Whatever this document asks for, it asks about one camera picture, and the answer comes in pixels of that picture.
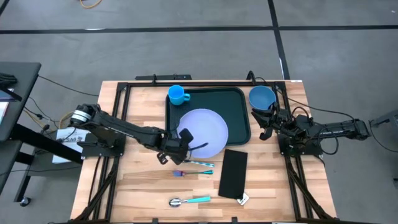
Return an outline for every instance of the wooden tabletop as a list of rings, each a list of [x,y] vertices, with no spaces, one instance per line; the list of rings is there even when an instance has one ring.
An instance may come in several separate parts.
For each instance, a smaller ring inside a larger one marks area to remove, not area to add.
[[[117,81],[103,82],[99,94],[98,103],[102,110],[109,114],[112,113],[117,83]],[[286,81],[286,87],[289,98],[307,103],[302,82]],[[175,169],[203,171],[207,170],[207,167],[195,164],[176,166],[172,161],[161,165],[156,158],[156,152],[144,148],[132,138],[127,138],[125,153],[119,163],[111,221],[151,222],[152,218],[159,218],[160,222],[230,222],[231,217],[237,217],[240,222],[294,221],[287,172],[284,158],[279,153],[277,136],[274,133],[266,141],[259,139],[263,130],[250,114],[248,94],[251,88],[240,87],[246,97],[251,139],[245,145],[228,147],[249,153],[245,192],[250,199],[244,206],[240,206],[234,199],[218,196],[224,151],[204,160],[215,164],[214,175],[173,177],[171,171]],[[129,98],[127,121],[139,126],[164,128],[167,90],[168,87],[133,87]],[[118,109],[119,118],[123,99],[122,94]],[[291,101],[290,106],[294,108],[298,104]],[[335,216],[323,164],[313,156],[302,156],[302,160],[309,191],[327,213]],[[87,206],[96,161],[97,158],[89,158],[83,163],[71,218],[77,217]],[[101,165],[94,192],[98,186],[100,169]],[[305,217],[302,194],[299,189],[297,192],[301,214]],[[202,196],[211,196],[211,202],[183,204],[178,208],[171,208],[168,205],[169,200],[174,197],[188,199]],[[104,217],[105,205],[106,200],[102,200],[99,217]]]

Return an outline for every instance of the gray floor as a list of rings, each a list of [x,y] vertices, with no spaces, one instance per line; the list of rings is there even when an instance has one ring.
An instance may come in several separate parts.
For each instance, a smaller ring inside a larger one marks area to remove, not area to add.
[[[396,1],[277,0],[275,6],[282,26],[398,24]],[[267,1],[260,0],[104,0],[89,10],[78,1],[10,0],[0,17],[0,29],[270,24]],[[282,32],[290,76],[304,81],[310,104],[365,121],[398,109],[397,39],[398,30]],[[103,80],[132,80],[153,73],[233,79],[253,70],[266,79],[282,78],[272,31],[0,35],[0,49],[2,61],[40,62],[42,76],[91,93],[99,92]],[[53,119],[79,103],[96,102],[43,80],[37,81],[31,96]],[[32,102],[27,107],[35,109]],[[312,114],[321,123],[347,119],[314,110]],[[19,122],[39,130],[25,115]],[[398,150],[388,125],[375,129],[375,135]],[[383,150],[373,139],[340,143],[337,155],[325,157],[338,216],[396,223],[398,190],[392,178],[398,177],[398,154]],[[325,147],[332,150],[333,144],[327,141]],[[78,174],[60,171],[59,176],[33,178],[27,195],[34,201],[21,208],[12,199],[22,177],[13,173],[0,196],[0,223],[67,220]]]

